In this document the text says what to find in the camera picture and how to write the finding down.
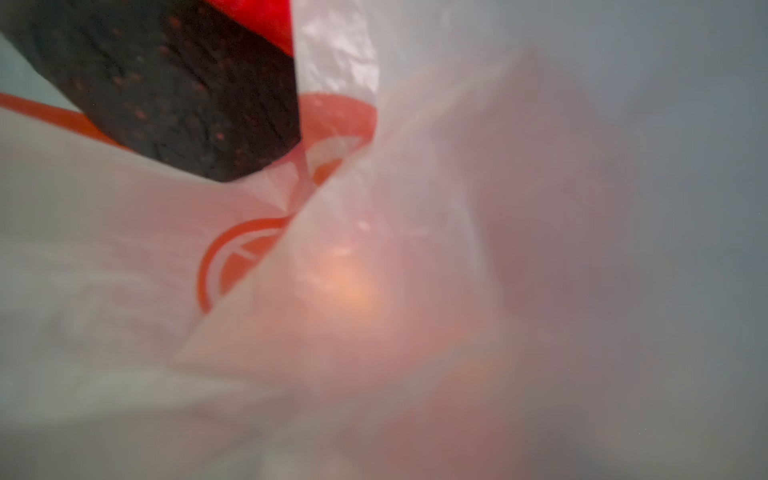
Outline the yellowish printed plastic bag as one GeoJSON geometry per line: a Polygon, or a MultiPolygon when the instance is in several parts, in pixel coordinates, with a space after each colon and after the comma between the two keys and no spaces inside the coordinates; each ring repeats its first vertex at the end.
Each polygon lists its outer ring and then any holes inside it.
{"type": "Polygon", "coordinates": [[[272,100],[232,182],[1,113],[5,479],[763,479],[767,5],[5,1],[34,68],[272,100]]]}

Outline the dark avocado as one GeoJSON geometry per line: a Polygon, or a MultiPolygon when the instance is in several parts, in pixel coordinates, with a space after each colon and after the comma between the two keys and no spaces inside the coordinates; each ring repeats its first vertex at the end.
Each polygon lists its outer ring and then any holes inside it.
{"type": "Polygon", "coordinates": [[[1,30],[113,141],[218,182],[300,141],[293,60],[204,1],[5,1],[1,30]]]}

